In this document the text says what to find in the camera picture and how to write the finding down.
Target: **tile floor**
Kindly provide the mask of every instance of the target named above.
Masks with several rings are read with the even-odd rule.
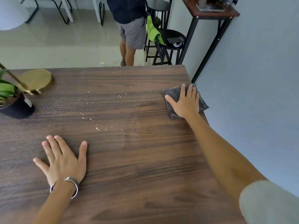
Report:
[[[111,12],[103,26],[92,10],[74,10],[73,16],[74,23],[65,25],[56,9],[42,8],[30,24],[0,31],[0,62],[8,69],[120,66],[121,38]],[[152,62],[136,51],[134,65]]]

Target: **dark wood tabletop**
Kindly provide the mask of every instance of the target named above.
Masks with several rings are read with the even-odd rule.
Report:
[[[46,201],[49,185],[32,159],[46,161],[47,135],[62,136],[75,154],[89,144],[62,223],[245,223],[186,121],[168,118],[161,90],[190,83],[184,66],[48,70],[56,82],[29,97],[30,118],[0,116],[0,223],[31,223]]]
[[[240,13],[235,10],[234,7],[231,5],[227,7],[223,12],[201,12],[198,7],[197,3],[199,0],[182,0],[185,6],[188,8],[190,14],[194,16],[198,16],[200,19],[229,19],[230,17],[238,17]]]

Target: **man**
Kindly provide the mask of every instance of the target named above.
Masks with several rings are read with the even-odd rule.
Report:
[[[267,180],[240,152],[218,135],[200,116],[199,94],[189,86],[181,87],[178,102],[165,96],[179,116],[190,125],[218,182],[232,198],[248,224],[299,223],[299,198]],[[36,165],[45,173],[49,185],[54,185],[33,224],[57,224],[71,197],[76,192],[72,177],[77,183],[86,172],[87,142],[82,142],[77,159],[65,141],[59,136],[48,136],[42,143],[50,166],[39,158]]]
[[[146,0],[107,0],[121,35],[121,66],[133,66],[137,49],[143,49],[146,37]]]

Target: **silver bangle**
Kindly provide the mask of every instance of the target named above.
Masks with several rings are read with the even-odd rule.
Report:
[[[72,178],[72,177],[67,177],[67,178],[65,179],[65,181],[70,181],[70,182],[72,182],[73,184],[75,184],[75,186],[76,186],[76,192],[75,192],[75,193],[73,194],[73,196],[72,196],[72,199],[73,199],[73,198],[77,195],[77,193],[78,193],[78,185],[79,185],[79,183],[77,182],[76,179],[74,179],[74,178]],[[51,187],[50,187],[50,193],[53,191],[55,184],[56,184],[56,183],[54,183],[53,185],[51,185]]]

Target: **hand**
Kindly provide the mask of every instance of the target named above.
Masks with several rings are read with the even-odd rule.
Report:
[[[39,158],[34,158],[33,161],[44,172],[49,185],[51,186],[58,181],[64,181],[67,177],[73,177],[80,183],[86,173],[87,142],[81,143],[79,158],[77,159],[61,137],[49,135],[47,139],[49,142],[44,141],[42,145],[50,166]]]
[[[180,117],[187,118],[199,112],[199,93],[196,93],[196,88],[192,84],[189,85],[187,96],[185,96],[185,84],[182,85],[178,102],[175,102],[169,95],[166,95],[165,99]]]

